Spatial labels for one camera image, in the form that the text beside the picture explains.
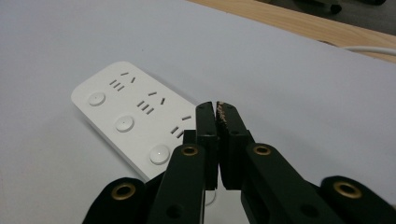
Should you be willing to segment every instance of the white table surface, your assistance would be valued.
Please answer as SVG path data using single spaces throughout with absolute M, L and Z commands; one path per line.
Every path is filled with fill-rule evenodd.
M 0 2 L 0 223 L 80 223 L 138 177 L 72 90 L 127 61 L 198 105 L 235 105 L 307 180 L 344 175 L 396 203 L 396 65 L 185 1 Z M 246 223 L 219 191 L 206 223 Z

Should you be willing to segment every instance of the power strip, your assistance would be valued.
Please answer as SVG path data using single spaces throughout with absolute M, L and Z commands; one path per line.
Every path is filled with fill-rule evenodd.
M 131 63 L 90 77 L 72 101 L 145 181 L 166 169 L 184 130 L 195 130 L 195 105 Z

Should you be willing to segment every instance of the white cable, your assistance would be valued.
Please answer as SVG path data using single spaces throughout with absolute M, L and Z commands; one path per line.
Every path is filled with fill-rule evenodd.
M 380 53 L 380 54 L 396 56 L 396 49 L 387 49 L 387 48 L 378 48 L 378 47 L 369 47 L 369 46 L 351 46 L 351 47 L 342 47 L 342 49 L 347 49 L 353 52 L 372 52 L 372 53 Z

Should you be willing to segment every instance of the black mechanical arm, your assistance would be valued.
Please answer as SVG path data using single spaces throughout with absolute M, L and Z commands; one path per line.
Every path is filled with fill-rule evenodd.
M 391 205 L 342 176 L 319 187 L 305 181 L 274 148 L 255 143 L 238 111 L 217 103 L 196 107 L 196 130 L 186 130 L 168 167 L 148 183 L 121 178 L 100 193 L 84 224 L 203 223 L 205 191 L 240 190 L 250 223 L 396 223 Z

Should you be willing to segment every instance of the round button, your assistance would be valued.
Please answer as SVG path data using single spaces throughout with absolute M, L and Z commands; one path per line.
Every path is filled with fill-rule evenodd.
M 134 127 L 134 119 L 131 116 L 119 118 L 116 122 L 116 128 L 120 133 L 126 133 Z
M 94 93 L 90 96 L 90 99 L 88 100 L 90 102 L 91 106 L 98 106 L 101 105 L 106 99 L 106 96 L 102 92 L 97 92 Z
M 156 165 L 162 165 L 169 160 L 170 150 L 167 146 L 158 145 L 151 149 L 149 159 Z

